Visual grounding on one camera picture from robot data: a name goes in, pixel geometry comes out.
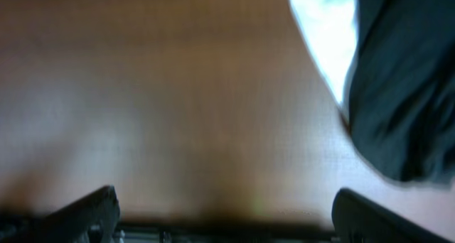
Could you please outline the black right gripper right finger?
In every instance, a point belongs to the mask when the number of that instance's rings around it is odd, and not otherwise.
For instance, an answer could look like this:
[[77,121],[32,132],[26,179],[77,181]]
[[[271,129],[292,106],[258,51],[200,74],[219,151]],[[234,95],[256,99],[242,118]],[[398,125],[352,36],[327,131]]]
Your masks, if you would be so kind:
[[331,217],[342,242],[450,243],[347,188],[337,192]]

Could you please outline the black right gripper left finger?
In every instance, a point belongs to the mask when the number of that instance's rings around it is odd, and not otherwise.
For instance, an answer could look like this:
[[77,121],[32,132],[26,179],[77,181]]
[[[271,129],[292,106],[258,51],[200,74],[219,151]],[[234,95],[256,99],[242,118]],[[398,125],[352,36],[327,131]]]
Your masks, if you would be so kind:
[[2,242],[114,241],[120,207],[114,186],[106,185],[33,224],[19,227]]

